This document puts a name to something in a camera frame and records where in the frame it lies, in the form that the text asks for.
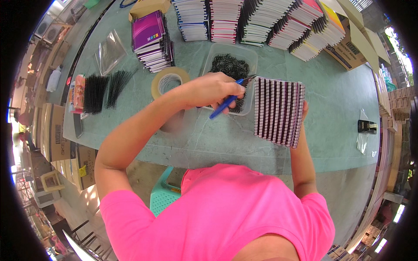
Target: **green table surface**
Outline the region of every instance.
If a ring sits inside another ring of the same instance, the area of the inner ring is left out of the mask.
[[[116,109],[103,109],[98,115],[83,120],[83,135],[77,139],[73,116],[64,117],[64,137],[99,149],[102,141],[118,124],[147,106],[152,100],[150,84],[156,74],[150,73],[137,60],[131,49],[129,8],[114,3],[105,13],[89,38],[76,66],[74,77],[98,72],[94,52],[109,32],[116,30],[126,51],[117,69],[133,71],[140,67],[117,100]],[[191,79],[202,74],[209,49],[208,41],[184,42],[177,29],[171,7],[166,13],[168,30],[174,41],[175,62]],[[301,81],[306,86],[309,113],[305,119],[307,140],[317,172],[344,170],[377,162],[379,134],[370,135],[366,152],[357,149],[357,120],[364,109],[369,120],[379,123],[379,109],[372,71],[362,65],[346,71],[330,55],[321,52],[304,62],[287,51],[269,46],[242,44],[258,54],[257,73],[271,79]],[[246,165],[265,174],[290,174],[290,151],[254,136],[254,106],[244,117],[221,115],[209,120],[211,111],[200,108],[185,113],[185,129],[179,134],[157,131],[137,160],[183,168],[209,167],[216,163]],[[135,129],[126,135],[129,139]]]

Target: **stack of notebooks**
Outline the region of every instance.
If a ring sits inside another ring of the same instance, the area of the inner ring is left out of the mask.
[[[172,0],[178,29],[186,42],[208,39],[208,13],[205,0]]]
[[[301,82],[256,77],[254,135],[295,149],[304,99],[305,86]]]
[[[263,46],[271,28],[289,11],[295,0],[246,0],[238,24],[241,43]]]
[[[244,0],[211,0],[212,42],[235,44],[238,18]]]
[[[308,29],[310,29],[308,25],[287,15],[274,25],[270,33],[268,45],[287,50]]]
[[[289,47],[289,52],[301,60],[308,61],[317,56],[327,45],[338,44],[345,36],[345,30],[337,14],[319,2],[324,16],[312,23],[303,37]]]
[[[296,0],[288,15],[310,26],[324,13],[315,0]]]
[[[174,66],[173,42],[160,10],[132,22],[132,51],[152,73]]]
[[[311,28],[314,21],[324,13],[315,0],[296,0],[287,15],[278,21],[269,35],[268,44],[287,50]]]

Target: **pink t-shirt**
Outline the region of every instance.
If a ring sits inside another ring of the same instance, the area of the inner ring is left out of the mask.
[[[100,210],[119,261],[229,261],[267,233],[292,242],[301,261],[316,261],[335,235],[322,195],[299,199],[279,178],[238,165],[188,170],[181,197],[157,218],[127,190],[106,195]]]

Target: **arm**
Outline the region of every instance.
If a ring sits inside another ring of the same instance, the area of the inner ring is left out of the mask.
[[[94,177],[99,198],[117,190],[132,191],[126,168],[175,113],[208,104],[217,108],[228,95],[242,97],[244,92],[244,87],[225,74],[209,73],[172,89],[117,126],[105,138],[97,154]]]
[[[308,113],[308,104],[303,104],[303,119]],[[318,193],[316,190],[316,175],[314,163],[309,153],[306,141],[305,126],[302,122],[299,143],[296,149],[290,149],[292,164],[293,191],[298,198],[303,198],[309,193]]]

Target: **clear plastic bag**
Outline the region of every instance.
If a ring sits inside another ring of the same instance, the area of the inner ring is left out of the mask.
[[[99,49],[94,53],[100,75],[107,75],[126,55],[116,31],[112,30],[106,40],[99,43]]]
[[[369,118],[367,117],[364,109],[360,111],[360,119],[368,121]],[[357,149],[362,153],[366,154],[366,147],[367,147],[367,140],[369,139],[369,134],[366,133],[359,133],[357,136]]]

